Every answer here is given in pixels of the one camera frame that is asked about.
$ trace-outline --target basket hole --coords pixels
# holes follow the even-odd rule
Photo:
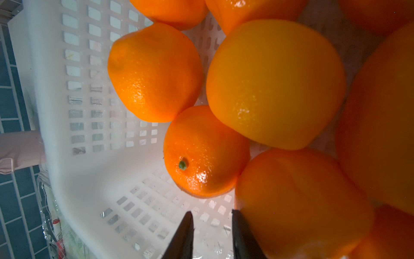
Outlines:
[[[97,56],[90,55],[89,56],[89,64],[91,64],[91,65],[102,65],[102,59],[97,57]]]
[[[89,40],[89,48],[91,50],[97,51],[97,52],[101,52],[102,51],[102,45],[101,43],[97,42],[97,41],[93,41],[93,40]]]
[[[151,26],[152,24],[153,22],[150,19],[145,17],[145,20],[144,20],[145,27]]]
[[[137,234],[137,231],[134,229],[129,230],[123,239],[127,242],[131,241],[131,239]]]
[[[106,218],[112,212],[111,208],[108,208],[101,212],[101,218]]]
[[[140,188],[138,186],[135,186],[130,190],[130,193],[135,194]]]
[[[109,17],[109,24],[114,28],[121,29],[121,20],[113,16]]]
[[[70,91],[80,91],[82,89],[82,83],[76,81],[68,81],[67,89]]]
[[[104,134],[103,133],[98,133],[98,134],[93,134],[92,135],[92,141],[101,141],[104,140]]]
[[[157,236],[161,240],[164,240],[168,236],[169,233],[170,233],[170,231],[168,229],[163,228]]]
[[[134,146],[134,141],[132,141],[132,140],[127,141],[127,142],[125,143],[125,147],[127,147],[127,148],[131,148],[131,147],[133,147],[133,146]]]
[[[150,245],[143,253],[142,253],[142,256],[145,258],[145,259],[150,259],[151,257],[152,257],[152,255],[154,255],[154,253],[155,253],[155,248],[152,246],[152,245]]]
[[[62,15],[62,24],[74,29],[78,28],[78,20],[72,16],[69,15]]]
[[[63,7],[75,12],[77,11],[77,3],[75,0],[62,0],[61,3]]]
[[[132,212],[131,216],[133,218],[137,218],[142,213],[142,209],[138,208],[134,212]]]
[[[138,199],[140,199],[140,200],[142,200],[142,198],[144,198],[146,195],[147,195],[148,193],[146,192],[146,191],[142,191],[138,196],[137,196],[137,198]]]
[[[134,22],[138,22],[138,14],[132,10],[129,10],[128,12],[128,17],[134,21]]]
[[[146,214],[144,217],[142,217],[142,219],[140,219],[140,223],[145,225],[148,223],[148,221],[151,219],[151,216]]]
[[[103,102],[104,102],[103,98],[91,97],[92,105],[102,105]]]
[[[111,41],[116,41],[117,39],[119,39],[121,37],[121,35],[119,35],[118,33],[116,33],[116,32],[113,32],[113,31],[111,31],[110,33],[109,33],[109,39],[111,40]]]
[[[98,37],[101,36],[101,28],[96,25],[90,24],[90,23],[88,24],[88,32],[89,34],[92,34]]]
[[[227,202],[230,202],[231,201],[231,196],[226,194],[226,196],[224,197],[224,200],[227,201]]]
[[[217,202],[215,202],[215,201],[210,201],[210,202],[208,203],[208,206],[209,206],[209,208],[215,208],[215,207],[216,207],[216,204],[217,204]]]
[[[224,207],[223,205],[220,205],[218,212],[222,215],[224,215],[224,213],[226,212],[226,207]]]
[[[83,122],[71,122],[70,123],[71,131],[82,131],[84,130]]]
[[[125,205],[124,210],[129,211],[133,206],[135,206],[135,204],[133,202],[129,202],[127,205]]]
[[[218,227],[220,225],[220,221],[218,220],[218,219],[216,219],[216,218],[213,218],[213,220],[211,221],[211,223],[210,223],[210,226],[212,226],[212,227],[214,227],[214,228],[216,228],[216,227]]]
[[[132,24],[128,24],[128,33],[137,31],[138,28]]]
[[[207,212],[204,212],[202,215],[201,215],[201,217],[200,217],[200,220],[202,221],[202,222],[207,222],[207,220],[208,220],[208,218],[210,217],[210,215],[207,213]]]
[[[92,150],[94,152],[101,152],[101,151],[104,150],[104,145],[103,144],[101,144],[101,145],[94,145],[94,146],[92,146]]]
[[[86,153],[85,147],[72,148],[72,155],[82,155]]]
[[[154,200],[155,200],[155,198],[154,198],[154,197],[152,197],[152,196],[150,196],[150,197],[148,197],[148,198],[145,200],[145,204],[149,205],[149,204],[151,204],[151,202],[153,202]]]
[[[103,122],[92,122],[91,125],[92,125],[92,129],[94,129],[94,130],[104,128],[104,123]]]
[[[125,197],[125,196],[123,196],[123,197],[121,197],[116,203],[118,204],[118,205],[121,205],[121,204],[123,204],[125,201],[127,200],[127,197]]]
[[[158,222],[156,222],[156,221],[153,221],[152,222],[152,224],[148,227],[148,229],[151,231],[151,232],[155,232],[156,230],[157,230],[157,228],[159,227],[159,223]]]
[[[68,44],[79,46],[79,37],[69,32],[63,32],[63,41]]]
[[[80,76],[80,68],[71,65],[66,66],[66,74],[70,76]]]
[[[83,118],[83,110],[69,110],[69,118]]]
[[[91,110],[91,117],[92,118],[102,118],[104,116],[104,112],[100,110]]]
[[[72,144],[85,142],[85,135],[75,135],[71,137]]]
[[[80,61],[80,53],[77,51],[72,51],[69,49],[65,49],[65,59],[72,60],[72,61]]]
[[[126,222],[122,222],[119,226],[116,227],[115,232],[117,232],[118,234],[121,233],[126,227],[128,226],[128,224]]]
[[[120,13],[121,13],[121,5],[120,5],[120,4],[118,4],[118,3],[117,3],[117,2],[115,2],[115,1],[111,1],[111,2],[110,2],[110,4],[109,4],[109,9],[110,9],[111,11],[113,11],[113,12],[118,13],[118,14],[120,14]]]

